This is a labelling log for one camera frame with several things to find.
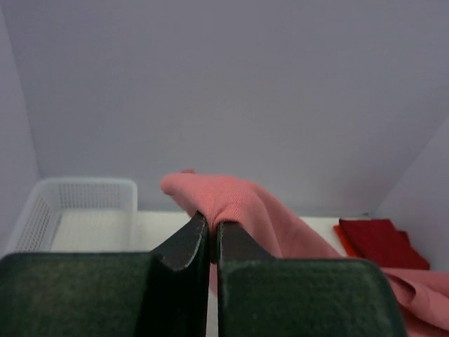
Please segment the pink t shirt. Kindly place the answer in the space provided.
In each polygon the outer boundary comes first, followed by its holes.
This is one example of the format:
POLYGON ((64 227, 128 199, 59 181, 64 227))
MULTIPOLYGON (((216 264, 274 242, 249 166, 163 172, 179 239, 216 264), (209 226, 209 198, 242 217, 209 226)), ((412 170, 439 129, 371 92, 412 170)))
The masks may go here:
MULTIPOLYGON (((201 213, 216 234, 235 222, 277 258, 340 258, 301 218, 254 182, 193 171, 163 177, 161 190, 189 216, 201 213)), ((448 273, 383 268, 409 336, 448 335, 448 273)))

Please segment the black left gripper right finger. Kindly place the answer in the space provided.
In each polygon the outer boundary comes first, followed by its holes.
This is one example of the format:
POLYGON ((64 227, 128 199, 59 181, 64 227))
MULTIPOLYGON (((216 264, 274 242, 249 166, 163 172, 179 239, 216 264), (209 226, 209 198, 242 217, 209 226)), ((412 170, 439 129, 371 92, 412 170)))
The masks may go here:
POLYGON ((406 336, 380 269, 360 259, 280 259, 240 225, 217 229, 219 336, 406 336))

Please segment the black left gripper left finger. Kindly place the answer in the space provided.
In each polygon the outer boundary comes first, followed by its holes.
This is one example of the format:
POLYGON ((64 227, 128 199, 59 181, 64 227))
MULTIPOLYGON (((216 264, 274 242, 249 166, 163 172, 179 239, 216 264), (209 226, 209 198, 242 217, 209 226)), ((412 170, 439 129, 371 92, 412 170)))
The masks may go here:
POLYGON ((1 335, 204 336, 209 248, 197 213, 147 252, 9 254, 1 335))

